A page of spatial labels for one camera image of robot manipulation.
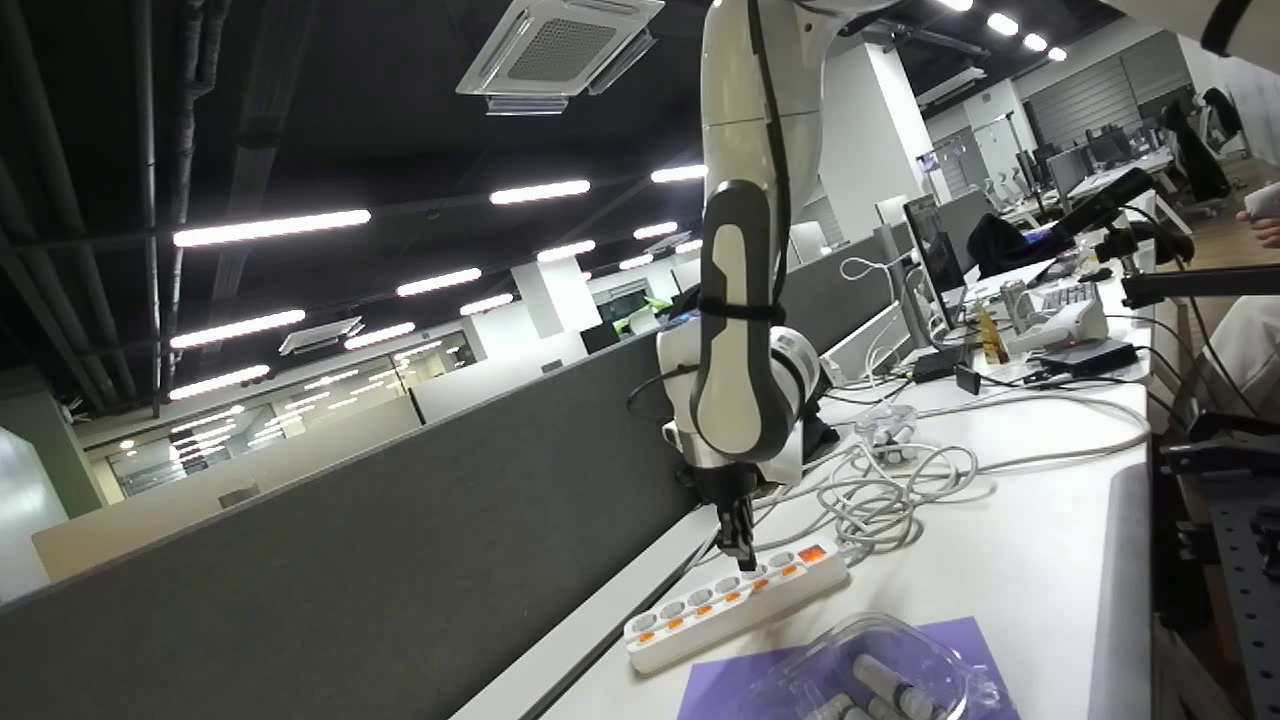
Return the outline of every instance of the purple object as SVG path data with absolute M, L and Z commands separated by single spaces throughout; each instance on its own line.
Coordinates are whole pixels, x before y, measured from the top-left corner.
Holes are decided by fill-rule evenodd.
M 961 691 L 957 668 L 927 664 L 923 639 L 944 653 L 957 653 L 968 668 L 974 704 L 963 710 L 963 720 L 1017 720 L 994 648 L 986 645 L 986 632 L 974 618 L 923 629 L 863 632 L 821 653 L 784 648 L 719 664 L 695 664 L 685 688 L 680 720 L 791 720 L 807 715 L 833 695 L 847 695 L 857 710 L 863 710 L 867 688 L 861 688 L 852 672 L 844 672 L 861 653 L 872 653 L 887 668 L 919 668 L 908 682 L 923 688 L 933 701 L 948 701 Z

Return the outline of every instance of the white power strip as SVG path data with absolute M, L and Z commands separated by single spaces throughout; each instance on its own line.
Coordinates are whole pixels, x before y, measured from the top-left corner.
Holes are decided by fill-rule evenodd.
M 680 601 L 640 613 L 625 629 L 638 677 L 663 672 L 727 635 L 767 626 L 817 596 L 847 583 L 847 569 L 833 545 L 800 545 L 777 553 L 759 572 L 733 572 Z

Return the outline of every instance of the gray partition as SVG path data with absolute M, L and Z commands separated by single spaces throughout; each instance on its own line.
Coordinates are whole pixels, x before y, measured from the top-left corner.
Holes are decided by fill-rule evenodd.
M 790 287 L 817 343 L 886 310 L 842 260 Z M 0 715 L 449 715 L 687 513 L 647 378 L 602 354 L 0 609 Z

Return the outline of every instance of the black ceiling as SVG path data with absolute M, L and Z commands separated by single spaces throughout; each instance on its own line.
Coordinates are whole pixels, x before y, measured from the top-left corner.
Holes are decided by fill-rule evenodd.
M 151 12 L 159 228 L 172 225 L 179 196 L 172 175 L 179 167 L 189 4 L 202 0 L 156 0 Z M 651 189 L 647 174 L 699 156 L 695 61 L 710 0 L 670 0 L 651 26 L 655 50 L 610 96 L 574 101 L 562 121 L 489 121 L 486 101 L 466 101 L 453 88 L 503 4 L 234 0 L 216 88 L 198 104 L 189 221 L 216 225 L 352 206 L 376 208 L 376 221 L 307 244 L 189 252 L 178 329 L 258 310 L 307 310 L 313 322 L 363 312 L 374 323 L 446 323 L 466 299 L 507 287 L 503 268 L 528 266 L 543 244 L 597 238 L 602 252 L 584 266 L 610 268 L 640 252 L 627 238 L 638 225 L 670 216 L 695 225 L 699 189 Z M 905 0 L 887 18 L 905 28 L 979 44 L 994 54 L 986 61 L 994 80 L 1036 64 L 1017 41 L 986 34 L 986 9 L 999 4 L 979 0 L 979 12 L 951 18 L 933 0 Z M 1095 0 L 1036 0 L 1008 4 L 1008 12 L 1065 44 L 1107 22 Z M 136 239 L 145 233 L 145 143 L 132 9 L 126 0 L 9 0 L 0 28 L 0 228 L 18 244 L 0 282 L 0 361 L 36 361 L 66 396 L 84 392 L 66 356 L 80 356 L 76 364 L 101 361 L 122 388 L 110 409 L 145 406 L 151 388 L 151 312 L 145 244 Z M 41 161 L 41 113 L 34 113 L 21 80 L 21 37 L 34 44 L 34 67 L 41 67 L 84 225 L 51 194 L 50 167 L 56 163 Z M 902 54 L 915 88 L 968 64 L 961 54 L 915 41 L 905 41 Z M 590 175 L 597 189 L 565 206 L 489 206 L 500 185 L 553 175 Z M 76 238 L 94 238 L 115 334 L 106 334 L 94 315 L 84 258 L 66 244 Z M 80 339 L 76 334 L 50 337 L 27 312 L 27 299 L 51 299 L 50 271 L 41 276 L 41 260 L 34 260 L 36 244 L 51 244 L 51 271 L 84 323 Z M 489 282 L 423 299 L 394 297 L 403 282 L 467 266 L 486 268 Z M 115 356 L 97 354 L 110 339 L 126 354 L 136 392 L 126 388 Z M 202 361 L 189 356 L 178 364 L 178 382 L 260 361 L 278 343 L 281 337 L 265 337 L 225 343 Z

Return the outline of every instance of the robotic arm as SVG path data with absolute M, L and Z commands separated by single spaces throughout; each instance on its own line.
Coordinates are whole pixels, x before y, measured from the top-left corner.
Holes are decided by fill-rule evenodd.
M 773 461 L 821 361 L 781 329 L 791 208 L 817 189 L 821 64 L 847 22 L 891 0 L 718 0 L 703 26 L 710 161 L 699 322 L 659 337 L 674 444 L 714 488 L 719 550 L 753 555 L 753 466 Z

